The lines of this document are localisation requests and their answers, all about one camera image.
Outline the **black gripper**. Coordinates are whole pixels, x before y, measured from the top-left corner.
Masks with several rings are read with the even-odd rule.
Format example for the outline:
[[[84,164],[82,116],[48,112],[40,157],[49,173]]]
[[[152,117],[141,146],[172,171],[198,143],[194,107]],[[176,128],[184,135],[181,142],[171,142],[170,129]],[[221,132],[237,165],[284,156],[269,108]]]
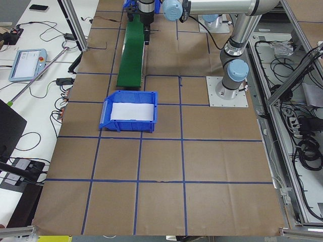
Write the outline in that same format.
[[[149,45],[150,41],[150,24],[153,23],[153,11],[143,12],[139,11],[140,21],[143,25],[144,44]]]

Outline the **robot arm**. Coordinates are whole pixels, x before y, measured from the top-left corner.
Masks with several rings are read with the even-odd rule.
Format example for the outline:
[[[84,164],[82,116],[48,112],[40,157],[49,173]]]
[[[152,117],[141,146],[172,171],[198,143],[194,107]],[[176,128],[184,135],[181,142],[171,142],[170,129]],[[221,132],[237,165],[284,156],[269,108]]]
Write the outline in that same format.
[[[224,47],[220,59],[224,69],[224,77],[216,86],[216,94],[224,100],[234,99],[239,87],[245,81],[248,64],[240,59],[244,53],[251,33],[257,26],[261,16],[272,10],[278,1],[263,0],[227,0],[227,1],[162,1],[164,17],[169,21],[185,22],[194,15],[228,15],[236,14],[233,31]]]
[[[224,19],[223,14],[202,15],[202,19],[210,28],[219,28],[228,23],[228,21]]]

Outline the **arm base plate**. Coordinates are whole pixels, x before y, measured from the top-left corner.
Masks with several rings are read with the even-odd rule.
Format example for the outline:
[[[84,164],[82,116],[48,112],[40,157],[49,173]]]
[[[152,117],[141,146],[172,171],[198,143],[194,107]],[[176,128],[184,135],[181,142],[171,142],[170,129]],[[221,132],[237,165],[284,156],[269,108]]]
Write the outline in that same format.
[[[227,16],[223,14],[198,15],[198,20],[201,22],[210,33],[229,33],[229,21]]]
[[[206,76],[206,82],[210,107],[248,107],[243,84],[237,90],[228,90],[222,85],[222,77]]]

